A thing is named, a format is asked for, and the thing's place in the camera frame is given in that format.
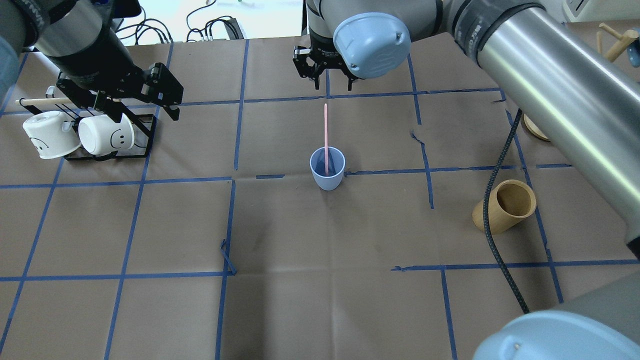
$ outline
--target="smiley face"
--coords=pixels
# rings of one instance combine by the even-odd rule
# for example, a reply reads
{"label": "smiley face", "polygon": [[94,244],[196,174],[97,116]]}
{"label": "smiley face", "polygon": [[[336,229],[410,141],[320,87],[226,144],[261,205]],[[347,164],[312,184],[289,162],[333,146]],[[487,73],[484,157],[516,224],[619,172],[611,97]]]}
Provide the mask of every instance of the smiley face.
{"label": "smiley face", "polygon": [[38,138],[29,138],[29,139],[31,139],[31,143],[33,143],[33,146],[35,146],[37,149],[44,150],[45,147],[47,149],[49,148],[47,143],[45,143],[44,141],[42,141],[42,140],[40,140]]}
{"label": "smiley face", "polygon": [[122,129],[117,129],[111,134],[111,147],[114,149],[119,149],[124,144],[124,135],[122,134]]}

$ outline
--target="pink straw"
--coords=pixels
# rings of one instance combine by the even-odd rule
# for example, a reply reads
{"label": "pink straw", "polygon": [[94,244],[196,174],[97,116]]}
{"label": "pink straw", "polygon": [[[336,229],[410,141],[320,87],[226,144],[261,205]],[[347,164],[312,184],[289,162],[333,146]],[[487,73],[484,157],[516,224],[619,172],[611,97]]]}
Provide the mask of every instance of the pink straw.
{"label": "pink straw", "polygon": [[329,176],[329,131],[326,103],[324,104],[324,176]]}

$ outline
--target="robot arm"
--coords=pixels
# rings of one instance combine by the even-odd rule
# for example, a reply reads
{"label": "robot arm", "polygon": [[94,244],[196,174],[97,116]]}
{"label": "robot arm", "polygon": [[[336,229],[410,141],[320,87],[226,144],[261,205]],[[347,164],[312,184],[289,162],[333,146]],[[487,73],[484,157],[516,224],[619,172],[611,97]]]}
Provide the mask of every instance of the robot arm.
{"label": "robot arm", "polygon": [[[640,86],[537,1],[307,0],[307,8],[316,86],[324,64],[375,78],[406,59],[410,42],[453,35],[625,219],[625,242],[640,258]],[[323,57],[331,39],[335,54]],[[304,68],[295,54],[294,63]]]}
{"label": "robot arm", "polygon": [[93,107],[119,122],[128,112],[113,99],[135,98],[162,106],[178,120],[182,85],[162,63],[137,67],[111,29],[115,14],[140,13],[137,1],[7,0],[0,3],[0,95],[15,82],[17,54],[36,47],[66,78],[58,88],[81,109]]}

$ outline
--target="mug handle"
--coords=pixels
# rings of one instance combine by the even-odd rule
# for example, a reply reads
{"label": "mug handle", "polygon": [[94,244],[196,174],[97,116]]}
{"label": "mug handle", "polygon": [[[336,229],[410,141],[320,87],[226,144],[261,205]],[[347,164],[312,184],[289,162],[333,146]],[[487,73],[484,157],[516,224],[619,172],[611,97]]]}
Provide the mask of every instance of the mug handle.
{"label": "mug handle", "polygon": [[110,152],[109,154],[101,155],[101,156],[92,155],[92,157],[95,161],[105,161],[105,160],[115,158],[117,153],[118,153],[117,151],[114,151],[114,152]]}

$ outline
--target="light blue cap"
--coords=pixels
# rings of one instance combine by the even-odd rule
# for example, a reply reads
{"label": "light blue cap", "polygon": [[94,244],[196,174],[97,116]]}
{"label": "light blue cap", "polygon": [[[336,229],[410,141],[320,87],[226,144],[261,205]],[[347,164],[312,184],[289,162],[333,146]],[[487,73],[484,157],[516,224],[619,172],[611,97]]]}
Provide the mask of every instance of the light blue cap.
{"label": "light blue cap", "polygon": [[484,340],[474,360],[637,360],[640,346],[582,315],[545,310],[523,315]]}
{"label": "light blue cap", "polygon": [[18,80],[18,56],[9,43],[0,37],[0,104],[9,88]]}
{"label": "light blue cap", "polygon": [[395,69],[409,55],[409,29],[387,13],[354,15],[333,32],[333,44],[349,70],[362,79],[377,78]]}

